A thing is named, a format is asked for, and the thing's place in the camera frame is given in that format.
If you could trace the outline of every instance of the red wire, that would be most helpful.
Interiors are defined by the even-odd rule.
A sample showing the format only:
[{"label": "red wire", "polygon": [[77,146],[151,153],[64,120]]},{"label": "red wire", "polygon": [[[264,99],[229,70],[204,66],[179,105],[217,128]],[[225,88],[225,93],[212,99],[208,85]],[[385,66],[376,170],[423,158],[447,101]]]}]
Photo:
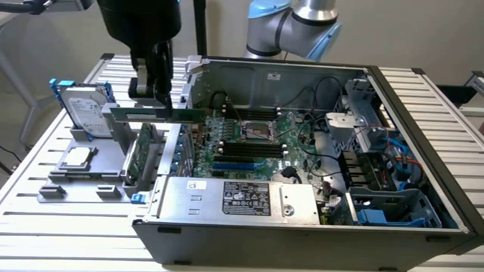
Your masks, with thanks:
[{"label": "red wire", "polygon": [[[401,158],[395,158],[399,162],[401,162],[403,161],[403,159]],[[421,163],[419,163],[416,160],[412,160],[412,159],[407,159],[407,161],[409,162],[409,163],[413,163],[413,164],[416,164],[417,166],[419,166],[419,168],[420,168],[420,178],[419,178],[419,180],[421,181],[421,179],[424,178],[424,167],[421,166]]]}]

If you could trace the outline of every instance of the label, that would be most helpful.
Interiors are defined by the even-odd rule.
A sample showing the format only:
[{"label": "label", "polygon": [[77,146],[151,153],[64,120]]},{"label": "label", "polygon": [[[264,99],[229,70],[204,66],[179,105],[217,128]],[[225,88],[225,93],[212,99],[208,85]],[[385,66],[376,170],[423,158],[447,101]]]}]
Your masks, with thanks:
[{"label": "label", "polygon": [[207,181],[204,180],[189,180],[187,183],[188,190],[205,190],[207,189]]},{"label": "label", "polygon": [[280,80],[280,74],[267,74],[268,80]]},{"label": "label", "polygon": [[224,214],[271,216],[268,183],[224,182]]},{"label": "label", "polygon": [[111,138],[112,135],[97,102],[92,99],[71,98],[69,104],[84,131],[95,137]]}]

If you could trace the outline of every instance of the motherboard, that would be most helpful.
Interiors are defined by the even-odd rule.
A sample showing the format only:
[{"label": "motherboard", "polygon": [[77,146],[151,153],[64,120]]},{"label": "motherboard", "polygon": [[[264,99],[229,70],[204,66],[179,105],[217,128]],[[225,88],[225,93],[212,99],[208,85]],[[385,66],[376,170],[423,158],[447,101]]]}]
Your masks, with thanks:
[{"label": "motherboard", "polygon": [[[311,114],[276,110],[217,112],[197,131],[193,177],[311,183],[308,166],[316,158]],[[284,177],[292,167],[300,180]]]}]

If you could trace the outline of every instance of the black pole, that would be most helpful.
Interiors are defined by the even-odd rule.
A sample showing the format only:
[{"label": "black pole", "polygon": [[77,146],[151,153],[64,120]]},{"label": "black pole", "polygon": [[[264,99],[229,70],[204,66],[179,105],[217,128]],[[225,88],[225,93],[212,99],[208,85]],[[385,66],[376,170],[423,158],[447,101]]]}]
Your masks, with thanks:
[{"label": "black pole", "polygon": [[205,9],[207,9],[207,0],[193,0],[196,51],[197,54],[201,56],[207,55]]}]

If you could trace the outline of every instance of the capacitor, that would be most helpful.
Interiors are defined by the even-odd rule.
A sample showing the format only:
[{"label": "capacitor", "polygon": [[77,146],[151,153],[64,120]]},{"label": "capacitor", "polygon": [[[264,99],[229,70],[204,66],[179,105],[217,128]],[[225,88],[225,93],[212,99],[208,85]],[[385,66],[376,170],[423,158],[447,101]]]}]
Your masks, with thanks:
[{"label": "capacitor", "polygon": [[176,173],[179,171],[179,163],[172,163],[169,170],[171,170],[171,173]]},{"label": "capacitor", "polygon": [[303,161],[303,170],[308,172],[308,160]]},{"label": "capacitor", "polygon": [[304,143],[305,143],[305,139],[307,139],[305,135],[300,134],[300,135],[297,136],[297,139],[300,140],[301,144],[304,145]]},{"label": "capacitor", "polygon": [[175,154],[173,154],[173,159],[172,159],[172,161],[173,161],[175,163],[180,161],[180,153],[175,153]]},{"label": "capacitor", "polygon": [[296,124],[301,124],[304,122],[304,114],[299,113],[295,117]]}]

